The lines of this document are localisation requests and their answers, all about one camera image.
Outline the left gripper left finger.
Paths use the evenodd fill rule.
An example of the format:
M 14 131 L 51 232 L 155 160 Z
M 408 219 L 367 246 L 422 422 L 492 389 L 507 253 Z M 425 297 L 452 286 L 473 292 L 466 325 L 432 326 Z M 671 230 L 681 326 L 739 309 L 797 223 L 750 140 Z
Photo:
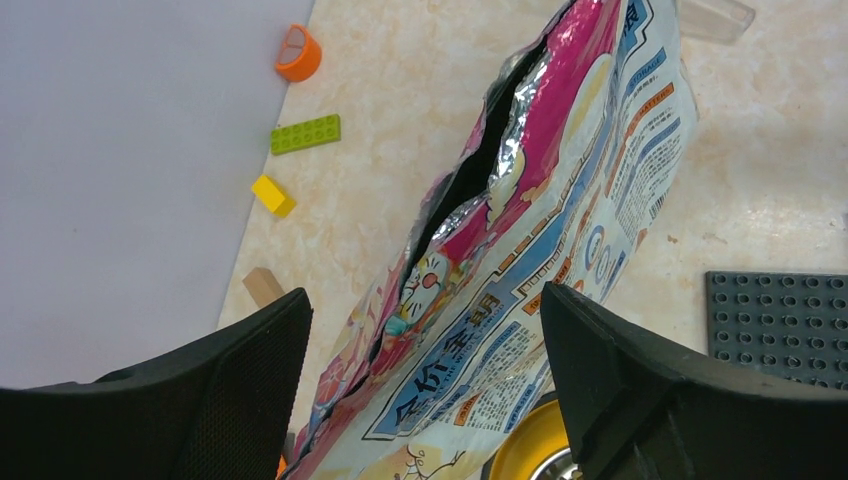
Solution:
M 91 383 L 1 392 L 5 479 L 273 479 L 310 335 L 295 289 Z

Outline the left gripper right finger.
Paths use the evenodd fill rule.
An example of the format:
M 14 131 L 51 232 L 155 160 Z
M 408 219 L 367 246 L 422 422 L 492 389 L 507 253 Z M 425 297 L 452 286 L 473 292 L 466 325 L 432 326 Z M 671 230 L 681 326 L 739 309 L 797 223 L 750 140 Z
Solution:
M 847 395 L 709 358 L 547 283 L 541 324 L 588 479 L 843 479 Z

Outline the yellow double pet bowl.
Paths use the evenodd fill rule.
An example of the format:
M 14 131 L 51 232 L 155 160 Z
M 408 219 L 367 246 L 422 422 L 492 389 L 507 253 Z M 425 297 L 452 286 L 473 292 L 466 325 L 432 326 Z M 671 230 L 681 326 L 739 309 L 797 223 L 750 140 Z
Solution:
M 473 479 L 582 479 L 557 394 L 544 394 Z

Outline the pink pet food bag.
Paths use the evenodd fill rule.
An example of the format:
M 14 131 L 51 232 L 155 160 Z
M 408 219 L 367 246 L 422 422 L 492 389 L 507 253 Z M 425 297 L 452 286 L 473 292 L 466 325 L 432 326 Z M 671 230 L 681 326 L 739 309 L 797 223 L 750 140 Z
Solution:
M 546 390 L 553 282 L 605 300 L 697 122 L 675 1 L 568 1 L 352 311 L 288 479 L 465 479 Z

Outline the clear plastic scoop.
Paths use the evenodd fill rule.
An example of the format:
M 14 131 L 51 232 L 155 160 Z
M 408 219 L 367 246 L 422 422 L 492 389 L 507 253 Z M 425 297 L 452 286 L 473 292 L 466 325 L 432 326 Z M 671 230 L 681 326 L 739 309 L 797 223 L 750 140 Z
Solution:
M 754 8 L 734 0 L 681 0 L 676 4 L 681 33 L 716 44 L 736 43 L 756 18 Z

